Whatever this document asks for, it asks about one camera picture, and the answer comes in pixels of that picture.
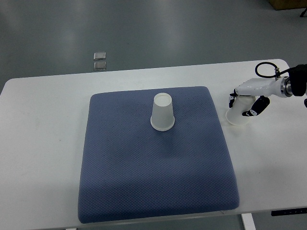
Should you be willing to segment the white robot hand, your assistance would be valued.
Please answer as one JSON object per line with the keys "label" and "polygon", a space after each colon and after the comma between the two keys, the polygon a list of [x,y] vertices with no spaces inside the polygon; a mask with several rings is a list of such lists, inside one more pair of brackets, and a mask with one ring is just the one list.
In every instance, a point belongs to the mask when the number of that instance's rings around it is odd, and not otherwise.
{"label": "white robot hand", "polygon": [[260,96],[248,111],[244,111],[242,116],[258,116],[270,104],[270,99],[266,96],[281,96],[281,81],[266,78],[252,78],[239,86],[229,94],[228,106],[233,107],[236,98],[240,96]]}

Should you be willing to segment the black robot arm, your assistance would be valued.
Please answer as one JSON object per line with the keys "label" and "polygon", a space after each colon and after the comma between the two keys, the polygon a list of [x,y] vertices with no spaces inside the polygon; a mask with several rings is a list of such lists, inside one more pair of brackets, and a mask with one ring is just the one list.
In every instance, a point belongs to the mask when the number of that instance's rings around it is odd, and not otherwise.
{"label": "black robot arm", "polygon": [[[258,72],[261,65],[271,65],[275,74],[271,76],[262,75]],[[269,96],[275,95],[281,98],[291,96],[304,96],[307,93],[307,66],[297,65],[280,71],[279,67],[271,62],[261,62],[255,66],[257,78],[252,78],[237,86],[233,93],[229,95],[229,108],[234,107],[234,103],[239,96],[258,97],[253,105],[241,112],[242,116],[258,116],[270,104]]]}

